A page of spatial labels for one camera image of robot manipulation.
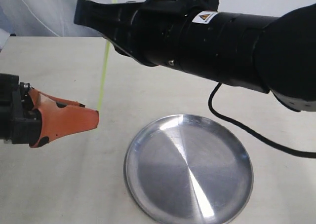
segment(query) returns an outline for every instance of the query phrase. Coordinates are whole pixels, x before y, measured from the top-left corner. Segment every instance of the screw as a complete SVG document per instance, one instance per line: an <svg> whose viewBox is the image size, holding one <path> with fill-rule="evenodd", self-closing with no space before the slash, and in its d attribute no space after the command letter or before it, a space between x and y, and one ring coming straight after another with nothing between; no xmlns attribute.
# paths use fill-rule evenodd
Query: screw
<svg viewBox="0 0 316 224"><path fill-rule="evenodd" d="M169 61L168 61L168 64L169 64L170 66L174 66L174 60L169 60Z"/></svg>

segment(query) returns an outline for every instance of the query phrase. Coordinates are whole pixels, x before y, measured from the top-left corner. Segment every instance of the round metal tray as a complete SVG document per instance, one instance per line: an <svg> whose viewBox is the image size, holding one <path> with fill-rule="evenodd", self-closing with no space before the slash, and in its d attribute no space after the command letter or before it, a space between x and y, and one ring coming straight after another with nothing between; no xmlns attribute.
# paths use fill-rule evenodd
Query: round metal tray
<svg viewBox="0 0 316 224"><path fill-rule="evenodd" d="M163 224L225 224L247 204L249 156L220 124L196 115L156 120L132 141L124 164L139 207Z"/></svg>

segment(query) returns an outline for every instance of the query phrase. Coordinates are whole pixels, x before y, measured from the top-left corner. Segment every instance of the black cable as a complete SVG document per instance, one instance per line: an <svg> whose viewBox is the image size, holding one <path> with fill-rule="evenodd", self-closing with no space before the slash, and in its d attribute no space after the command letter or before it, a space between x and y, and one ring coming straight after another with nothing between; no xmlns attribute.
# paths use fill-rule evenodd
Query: black cable
<svg viewBox="0 0 316 224"><path fill-rule="evenodd" d="M291 149L288 148L286 146L283 146L281 144L278 144L276 142L271 141L270 139L267 139L266 137L262 136L261 134L257 133L256 131L254 131L253 129L249 128L248 126L244 125L243 123L234 120L232 118L229 118L227 116L224 116L220 113L218 113L214 108L213 108L213 98L216 94L216 92L218 91L218 89L221 87L221 83L217 84L217 86L214 88L214 90L212 91L211 95L209 96L208 99L208 107L209 110L218 118L225 120L229 123L232 123L236 126L238 126L239 128L243 129L244 131L246 131L247 133L251 134L252 136L254 136L255 138L257 138L258 140L260 140L261 142L273 147L274 149L277 149L279 151L285 152L287 154L293 155L293 156L297 156L297 157L304 157L304 158L316 158L316 152L308 152L308 151L299 151L299 150L295 150L295 149Z"/></svg>

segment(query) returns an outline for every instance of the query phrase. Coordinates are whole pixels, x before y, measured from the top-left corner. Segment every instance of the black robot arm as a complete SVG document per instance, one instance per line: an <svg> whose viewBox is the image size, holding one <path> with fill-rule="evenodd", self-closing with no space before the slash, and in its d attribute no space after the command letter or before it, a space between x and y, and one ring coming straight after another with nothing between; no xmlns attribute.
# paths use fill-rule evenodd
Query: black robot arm
<svg viewBox="0 0 316 224"><path fill-rule="evenodd" d="M294 111L316 111L316 5L280 18L217 12L219 0L79 0L75 23L118 53L231 86L270 91Z"/></svg>

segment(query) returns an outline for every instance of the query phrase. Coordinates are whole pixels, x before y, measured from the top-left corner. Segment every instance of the table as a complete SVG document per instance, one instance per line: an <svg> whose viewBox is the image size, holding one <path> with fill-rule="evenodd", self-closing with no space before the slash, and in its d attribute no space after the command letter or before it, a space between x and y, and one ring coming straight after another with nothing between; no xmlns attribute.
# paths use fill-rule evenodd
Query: table
<svg viewBox="0 0 316 224"><path fill-rule="evenodd" d="M43 92L96 108L104 47L101 38L10 37L0 53L0 69ZM111 49L97 130L39 149L0 142L0 223L155 223L126 190L124 155L142 127L178 113L221 123L250 155L253 193L233 224L315 223L316 161L274 150L215 118L207 108L215 85L171 69L139 65ZM291 112L272 94L223 86L214 107L277 142L316 150L316 113Z"/></svg>

